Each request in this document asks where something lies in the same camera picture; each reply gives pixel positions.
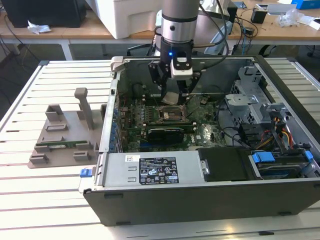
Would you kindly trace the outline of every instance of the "motherboard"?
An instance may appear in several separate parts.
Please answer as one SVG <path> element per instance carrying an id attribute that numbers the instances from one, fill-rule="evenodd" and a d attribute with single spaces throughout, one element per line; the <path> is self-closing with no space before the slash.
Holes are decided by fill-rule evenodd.
<path id="1" fill-rule="evenodd" d="M 194 151 L 225 147 L 217 126 L 217 102 L 194 95 L 182 105 L 154 97 L 124 101 L 120 108 L 123 152 Z"/>

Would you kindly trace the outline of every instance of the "green circuit board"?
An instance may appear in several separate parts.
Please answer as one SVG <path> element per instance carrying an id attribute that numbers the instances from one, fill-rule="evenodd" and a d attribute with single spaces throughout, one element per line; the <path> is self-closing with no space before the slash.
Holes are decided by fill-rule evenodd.
<path id="1" fill-rule="evenodd" d="M 195 96 L 179 106 L 136 99 L 120 110 L 124 152 L 194 151 L 226 146 L 215 121 L 216 102 L 209 97 Z M 149 143 L 149 130 L 168 128 L 183 129 L 183 141 L 172 145 Z"/>

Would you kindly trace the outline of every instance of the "gray plastic stand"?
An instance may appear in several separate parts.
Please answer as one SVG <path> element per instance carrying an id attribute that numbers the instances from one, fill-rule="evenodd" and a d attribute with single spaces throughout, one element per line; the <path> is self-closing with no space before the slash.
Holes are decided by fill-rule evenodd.
<path id="1" fill-rule="evenodd" d="M 91 110 L 87 94 L 86 88 L 74 92 L 80 111 L 62 112 L 58 104 L 48 106 L 47 120 L 29 159 L 29 168 L 97 164 L 107 105 Z"/>

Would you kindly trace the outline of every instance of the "open computer chassis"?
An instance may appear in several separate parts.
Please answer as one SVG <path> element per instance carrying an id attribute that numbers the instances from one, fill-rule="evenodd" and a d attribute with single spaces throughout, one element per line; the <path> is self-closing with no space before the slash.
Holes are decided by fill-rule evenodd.
<path id="1" fill-rule="evenodd" d="M 174 106 L 151 80 L 148 64 L 159 58 L 113 60 L 94 182 L 83 193 L 102 224 L 287 216 L 320 200 L 318 123 L 262 57 L 201 72 L 217 59 L 193 59 L 201 78 Z M 177 92 L 176 81 L 166 90 Z"/>

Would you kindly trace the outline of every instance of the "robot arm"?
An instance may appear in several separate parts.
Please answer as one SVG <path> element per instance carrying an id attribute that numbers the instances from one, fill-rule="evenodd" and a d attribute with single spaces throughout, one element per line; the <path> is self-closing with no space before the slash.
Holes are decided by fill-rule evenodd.
<path id="1" fill-rule="evenodd" d="M 223 15 L 218 0 L 207 0 L 206 2 L 210 2 L 209 6 L 214 6 L 213 2 L 218 3 L 216 8 L 219 9 L 219 15 L 221 13 Z M 162 101 L 167 104 L 175 105 L 185 102 L 187 94 L 193 91 L 202 75 L 200 71 L 193 70 L 192 63 L 192 51 L 196 47 L 194 46 L 194 37 L 199 3 L 199 0 L 163 0 L 160 62 L 151 62 L 149 71 L 153 83 L 161 89 Z M 223 34 L 218 25 L 213 20 L 211 21 L 224 38 L 219 42 L 206 44 L 206 47 L 213 47 L 225 41 L 227 35 L 227 27 L 224 28 L 225 34 Z M 179 93 L 170 93 L 170 100 L 166 99 L 168 79 L 176 81 L 179 88 Z"/>
<path id="2" fill-rule="evenodd" d="M 196 33 L 199 0 L 163 0 L 161 62 L 170 66 L 174 80 L 193 74 L 192 48 Z"/>

